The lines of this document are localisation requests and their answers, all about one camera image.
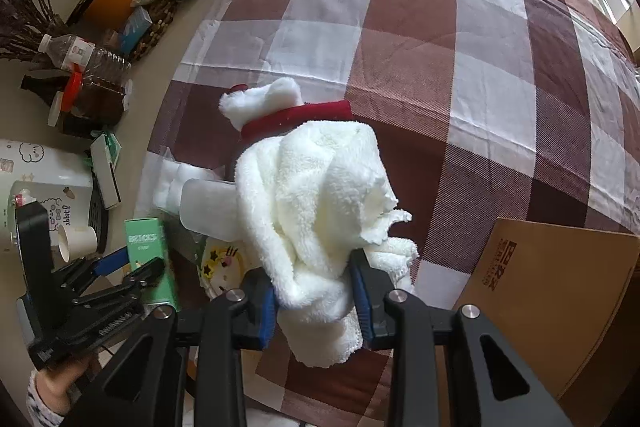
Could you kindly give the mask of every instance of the brown and white plaid fabric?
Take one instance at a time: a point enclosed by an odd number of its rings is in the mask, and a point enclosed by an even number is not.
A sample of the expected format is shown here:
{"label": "brown and white plaid fabric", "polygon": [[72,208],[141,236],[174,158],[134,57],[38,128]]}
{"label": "brown and white plaid fabric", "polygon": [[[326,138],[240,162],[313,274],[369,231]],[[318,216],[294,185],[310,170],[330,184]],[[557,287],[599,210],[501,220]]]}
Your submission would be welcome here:
{"label": "brown and white plaid fabric", "polygon": [[[174,74],[148,164],[168,147],[220,168],[238,143],[220,94],[283,75],[307,102],[350,100],[376,131],[414,215],[392,233],[418,244],[412,276],[431,305],[452,306],[498,216],[640,232],[638,84],[622,36],[585,0],[219,0]],[[382,425],[388,353],[308,368],[278,333],[243,356],[246,393],[266,405]]]}

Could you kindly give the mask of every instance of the plastic bottle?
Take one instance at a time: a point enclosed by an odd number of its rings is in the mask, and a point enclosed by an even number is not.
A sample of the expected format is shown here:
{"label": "plastic bottle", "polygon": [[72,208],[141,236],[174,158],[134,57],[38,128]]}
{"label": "plastic bottle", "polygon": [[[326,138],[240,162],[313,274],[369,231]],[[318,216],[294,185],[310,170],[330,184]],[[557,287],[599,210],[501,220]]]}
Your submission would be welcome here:
{"label": "plastic bottle", "polygon": [[74,64],[77,64],[86,79],[96,77],[117,86],[126,82],[131,67],[119,55],[71,34],[55,38],[44,35],[38,51],[49,55],[55,67],[61,70],[73,73]]}

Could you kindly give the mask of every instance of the blue gripper pad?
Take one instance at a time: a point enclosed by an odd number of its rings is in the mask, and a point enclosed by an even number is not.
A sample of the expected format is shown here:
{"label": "blue gripper pad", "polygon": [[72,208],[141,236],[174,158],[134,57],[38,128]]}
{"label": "blue gripper pad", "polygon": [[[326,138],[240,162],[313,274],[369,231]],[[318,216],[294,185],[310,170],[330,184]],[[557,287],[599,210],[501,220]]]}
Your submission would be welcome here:
{"label": "blue gripper pad", "polygon": [[96,275],[108,275],[115,272],[118,268],[122,268],[128,262],[129,254],[127,253],[127,247],[123,247],[102,257],[95,265],[94,273]]}
{"label": "blue gripper pad", "polygon": [[273,338],[273,331],[276,328],[276,294],[273,287],[269,288],[262,301],[262,316],[260,317],[260,328],[258,328],[258,343],[260,349],[269,345]]}
{"label": "blue gripper pad", "polygon": [[353,291],[353,302],[356,305],[356,312],[358,313],[358,322],[360,323],[360,331],[362,332],[362,338],[370,343],[373,340],[373,324],[371,323],[371,304],[367,291],[364,287],[364,281],[362,280],[362,274],[360,270],[350,263],[351,271],[351,286]]}

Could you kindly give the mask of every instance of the sticker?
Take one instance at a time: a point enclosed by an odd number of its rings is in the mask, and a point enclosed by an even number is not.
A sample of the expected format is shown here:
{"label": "sticker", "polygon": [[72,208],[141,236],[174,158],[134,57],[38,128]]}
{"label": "sticker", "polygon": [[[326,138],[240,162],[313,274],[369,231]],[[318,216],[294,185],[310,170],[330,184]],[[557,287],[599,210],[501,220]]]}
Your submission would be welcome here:
{"label": "sticker", "polygon": [[14,161],[7,160],[6,158],[0,158],[0,171],[1,172],[13,172],[14,171]]}
{"label": "sticker", "polygon": [[246,271],[241,251],[222,242],[207,244],[200,264],[201,281],[214,296],[238,288]]}
{"label": "sticker", "polygon": [[25,163],[38,163],[44,158],[44,147],[35,143],[21,143],[18,148]]}
{"label": "sticker", "polygon": [[92,42],[87,42],[80,37],[76,37],[76,40],[74,40],[74,43],[69,48],[69,51],[66,52],[65,59],[62,61],[62,69],[73,73],[73,64],[77,64],[80,68],[80,71],[84,71],[84,68],[86,68],[86,65],[89,63],[89,59],[91,58],[94,49],[95,44],[93,44]]}
{"label": "sticker", "polygon": [[49,198],[41,203],[49,213],[49,232],[55,232],[60,225],[71,225],[71,207],[62,204],[62,198]]}

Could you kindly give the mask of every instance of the wicker basket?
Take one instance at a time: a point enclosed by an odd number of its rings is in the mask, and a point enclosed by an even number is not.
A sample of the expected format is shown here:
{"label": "wicker basket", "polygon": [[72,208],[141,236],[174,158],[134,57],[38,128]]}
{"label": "wicker basket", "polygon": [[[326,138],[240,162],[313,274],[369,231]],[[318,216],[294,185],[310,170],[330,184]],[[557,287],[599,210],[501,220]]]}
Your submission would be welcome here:
{"label": "wicker basket", "polygon": [[137,62],[153,48],[174,20],[180,1],[157,0],[145,6],[152,20],[152,25],[142,36],[136,47],[129,54],[131,62]]}

